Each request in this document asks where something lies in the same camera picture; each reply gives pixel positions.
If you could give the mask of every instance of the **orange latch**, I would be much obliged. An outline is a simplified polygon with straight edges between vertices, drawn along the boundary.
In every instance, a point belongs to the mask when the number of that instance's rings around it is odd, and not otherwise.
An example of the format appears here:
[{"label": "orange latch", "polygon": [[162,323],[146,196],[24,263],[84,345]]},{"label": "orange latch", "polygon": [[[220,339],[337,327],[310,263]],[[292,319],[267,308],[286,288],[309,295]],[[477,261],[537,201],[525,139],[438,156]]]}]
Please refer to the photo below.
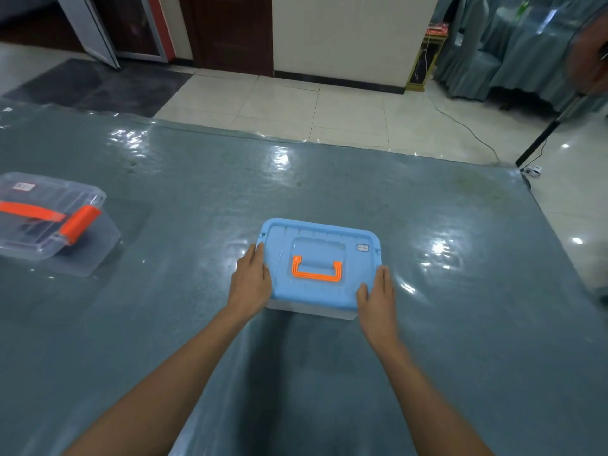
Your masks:
[{"label": "orange latch", "polygon": [[25,203],[0,202],[0,212],[50,222],[61,222],[66,218],[65,214]]},{"label": "orange latch", "polygon": [[95,206],[83,206],[61,226],[59,233],[67,238],[70,245],[73,245],[101,213],[102,211]]},{"label": "orange latch", "polygon": [[336,275],[313,274],[311,272],[300,272],[298,267],[302,262],[302,256],[294,256],[294,262],[291,266],[291,273],[299,278],[310,278],[312,280],[322,280],[324,282],[339,282],[342,278],[342,263],[334,261],[334,269]]}]

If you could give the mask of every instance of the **person's left hand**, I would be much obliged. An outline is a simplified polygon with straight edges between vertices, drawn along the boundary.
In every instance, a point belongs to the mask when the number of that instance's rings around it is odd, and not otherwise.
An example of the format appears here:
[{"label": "person's left hand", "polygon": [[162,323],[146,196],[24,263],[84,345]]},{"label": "person's left hand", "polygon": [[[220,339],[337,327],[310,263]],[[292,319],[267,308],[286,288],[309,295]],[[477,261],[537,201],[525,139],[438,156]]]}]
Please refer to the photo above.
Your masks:
[{"label": "person's left hand", "polygon": [[260,243],[257,249],[252,244],[237,261],[237,271],[232,274],[228,308],[249,320],[264,308],[271,294],[272,280],[264,264],[264,244]]}]

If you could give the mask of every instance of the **fan pole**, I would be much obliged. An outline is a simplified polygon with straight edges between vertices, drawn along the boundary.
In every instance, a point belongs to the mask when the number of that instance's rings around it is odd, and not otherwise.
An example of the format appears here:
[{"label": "fan pole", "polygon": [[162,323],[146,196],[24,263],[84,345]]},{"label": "fan pole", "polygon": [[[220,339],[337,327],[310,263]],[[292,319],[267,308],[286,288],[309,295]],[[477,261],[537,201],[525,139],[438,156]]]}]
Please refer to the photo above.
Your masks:
[{"label": "fan pole", "polygon": [[519,168],[521,165],[523,165],[525,163],[525,161],[527,159],[529,159],[530,156],[536,151],[536,149],[538,147],[540,147],[541,144],[551,135],[551,133],[553,131],[555,131],[555,129],[560,124],[562,124],[564,119],[567,118],[567,116],[570,113],[572,113],[572,111],[576,108],[576,106],[579,104],[579,102],[585,98],[586,98],[586,96],[583,94],[577,94],[576,96],[574,96],[570,100],[570,102],[568,102],[568,104],[566,104],[566,108],[564,109],[564,111],[561,114],[559,114],[558,118],[553,120],[551,122],[551,124],[545,128],[545,130],[541,133],[541,135],[539,137],[537,137],[536,140],[530,145],[530,147],[528,147],[526,149],[526,152],[521,154],[520,158],[518,158],[517,161],[515,162],[515,166],[517,168]]}]

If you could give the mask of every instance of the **forearm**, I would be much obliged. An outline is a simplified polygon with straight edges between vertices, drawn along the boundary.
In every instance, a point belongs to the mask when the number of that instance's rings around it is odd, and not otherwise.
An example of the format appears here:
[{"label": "forearm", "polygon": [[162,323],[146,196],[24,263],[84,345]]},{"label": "forearm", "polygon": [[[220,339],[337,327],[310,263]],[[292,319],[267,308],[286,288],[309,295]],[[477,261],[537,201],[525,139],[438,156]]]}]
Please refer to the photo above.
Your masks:
[{"label": "forearm", "polygon": [[166,455],[217,363],[246,322],[246,317],[228,307],[222,309],[106,411],[65,455]]},{"label": "forearm", "polygon": [[376,350],[420,456],[491,456],[475,429],[424,377],[399,341]]}]

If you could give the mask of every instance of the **standing fan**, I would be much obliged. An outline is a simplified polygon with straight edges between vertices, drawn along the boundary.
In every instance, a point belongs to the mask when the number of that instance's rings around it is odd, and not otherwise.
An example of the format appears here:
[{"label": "standing fan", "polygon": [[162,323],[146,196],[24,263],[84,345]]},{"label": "standing fan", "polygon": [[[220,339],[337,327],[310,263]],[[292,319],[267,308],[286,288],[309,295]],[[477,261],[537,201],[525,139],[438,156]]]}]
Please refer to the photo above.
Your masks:
[{"label": "standing fan", "polygon": [[575,32],[566,48],[562,66],[576,95],[517,159],[515,165],[518,168],[583,100],[608,92],[608,5],[597,10]]}]

